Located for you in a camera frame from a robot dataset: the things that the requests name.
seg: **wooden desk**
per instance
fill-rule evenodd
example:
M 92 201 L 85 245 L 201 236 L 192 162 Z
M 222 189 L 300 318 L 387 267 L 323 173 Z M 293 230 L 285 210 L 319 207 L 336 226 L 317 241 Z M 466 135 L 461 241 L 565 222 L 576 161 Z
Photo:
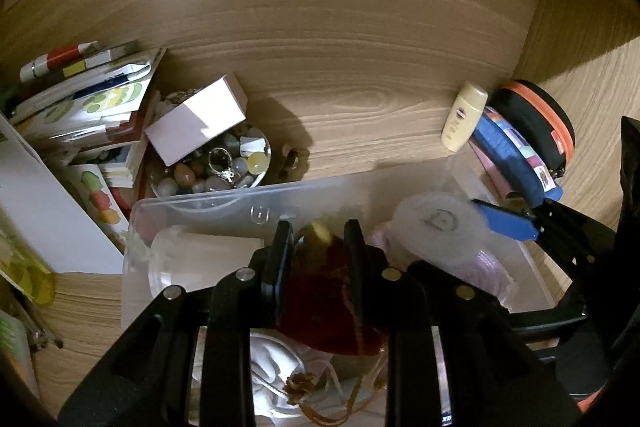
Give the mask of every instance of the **wooden desk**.
M 274 146 L 309 149 L 308 178 L 444 155 L 440 130 L 461 84 L 523 76 L 558 97 L 576 127 L 566 203 L 617 220 L 615 143 L 620 115 L 640 109 L 640 24 L 614 1 L 21 0 L 0 27 L 13 76 L 57 46 L 133 38 L 169 48 L 165 91 L 235 71 L 249 118 Z M 544 254 L 536 261 L 561 295 L 566 280 Z M 119 298 L 119 277 L 60 276 L 47 316 L 66 346 L 36 356 L 50 411 L 117 338 Z

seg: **round plastic lid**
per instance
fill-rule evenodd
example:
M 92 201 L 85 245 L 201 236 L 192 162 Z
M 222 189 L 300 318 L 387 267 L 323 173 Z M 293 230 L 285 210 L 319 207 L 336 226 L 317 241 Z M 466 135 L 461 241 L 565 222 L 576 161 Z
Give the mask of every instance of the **round plastic lid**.
M 402 200 L 391 222 L 393 236 L 408 251 L 434 264 L 454 266 L 485 248 L 488 228 L 473 203 L 448 192 Z

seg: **metal rivet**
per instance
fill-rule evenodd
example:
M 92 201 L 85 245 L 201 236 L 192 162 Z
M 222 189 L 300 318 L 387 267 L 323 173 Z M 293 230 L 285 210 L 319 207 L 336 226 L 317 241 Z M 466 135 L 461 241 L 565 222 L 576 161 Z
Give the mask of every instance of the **metal rivet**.
M 456 288 L 456 295 L 465 301 L 470 301 L 476 296 L 476 292 L 471 286 L 458 286 Z
M 162 290 L 162 295 L 164 295 L 164 298 L 170 301 L 177 299 L 181 294 L 182 288 L 180 288 L 180 286 L 176 286 L 175 284 L 172 286 L 167 286 L 164 290 Z
M 385 268 L 382 270 L 382 277 L 388 281 L 395 282 L 401 279 L 402 272 L 397 268 Z
M 251 268 L 241 268 L 236 272 L 236 277 L 241 281 L 250 281 L 255 277 L 255 271 Z

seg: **blue pencil case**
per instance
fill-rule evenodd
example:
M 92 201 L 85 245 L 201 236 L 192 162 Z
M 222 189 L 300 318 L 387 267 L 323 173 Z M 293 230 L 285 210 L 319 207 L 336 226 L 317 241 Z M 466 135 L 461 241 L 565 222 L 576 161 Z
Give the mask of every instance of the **blue pencil case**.
M 522 135 L 495 109 L 485 107 L 474 131 L 478 147 L 531 208 L 545 198 L 559 201 L 562 188 Z

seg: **white box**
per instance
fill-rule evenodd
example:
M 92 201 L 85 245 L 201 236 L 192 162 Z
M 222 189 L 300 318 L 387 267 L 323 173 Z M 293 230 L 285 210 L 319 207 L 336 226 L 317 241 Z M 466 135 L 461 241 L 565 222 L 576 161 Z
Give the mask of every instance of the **white box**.
M 146 128 L 146 136 L 167 166 L 243 121 L 247 97 L 228 73 Z

